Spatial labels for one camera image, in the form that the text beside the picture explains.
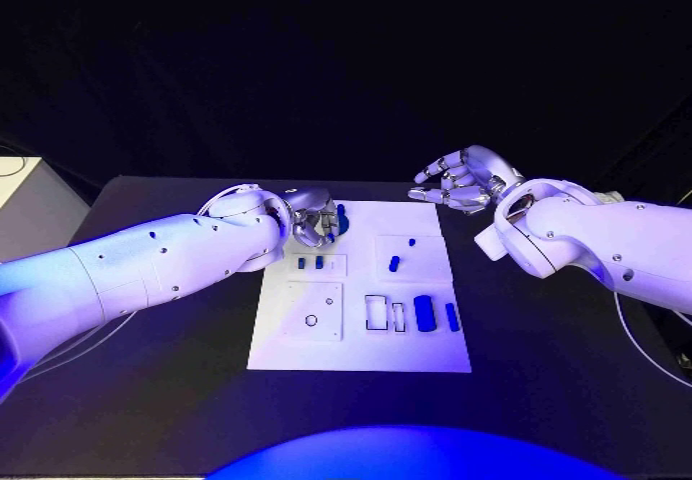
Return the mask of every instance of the blue object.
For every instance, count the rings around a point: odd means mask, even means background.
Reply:
[[[390,271],[395,272],[398,268],[400,268],[400,257],[395,255],[393,257],[393,261],[390,262]]]
[[[414,298],[416,323],[420,332],[431,332],[437,328],[436,313],[433,312],[433,299],[430,295],[420,295]]]
[[[498,435],[423,426],[359,427],[290,440],[251,454],[211,480],[300,478],[615,480],[563,453]]]
[[[336,206],[336,217],[339,218],[339,235],[346,233],[349,230],[349,217],[346,216],[346,207],[339,204]]]
[[[457,312],[455,311],[455,304],[449,303],[444,306],[447,310],[447,320],[450,321],[450,330],[453,332],[459,332],[459,320],[457,320]]]

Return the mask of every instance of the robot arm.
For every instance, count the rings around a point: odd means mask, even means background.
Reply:
[[[292,232],[313,247],[339,235],[325,189],[292,190],[280,197],[241,185],[221,192],[199,213],[0,265],[0,399],[75,335],[191,295],[235,272],[264,268],[283,258]]]
[[[439,167],[450,166],[447,157],[436,162]],[[502,157],[479,146],[452,158],[460,161],[449,172],[466,169],[463,180],[450,183],[447,173],[442,190],[417,187],[410,196],[468,214],[498,204],[493,224],[476,236],[492,260],[509,253],[540,278],[576,265],[613,291],[692,313],[692,250],[687,247],[692,211],[638,202],[604,203],[603,195],[574,183],[527,181]],[[417,183],[442,172],[433,165],[418,174]]]

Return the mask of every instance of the blue block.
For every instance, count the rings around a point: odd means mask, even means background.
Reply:
[[[444,306],[444,309],[447,310],[447,320],[450,321],[450,330],[453,332],[459,332],[459,320],[457,320],[457,312],[455,310],[455,304],[449,303]]]
[[[390,262],[390,271],[395,272],[398,268],[400,268],[400,257],[395,255],[393,257],[393,261]]]
[[[430,295],[414,298],[416,323],[420,332],[433,332],[437,329],[436,313],[433,312],[433,299]]]

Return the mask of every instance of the dark wall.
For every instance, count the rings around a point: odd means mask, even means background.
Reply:
[[[472,143],[630,188],[692,91],[662,2],[55,3],[2,20],[0,132],[88,196],[119,174],[408,180]]]

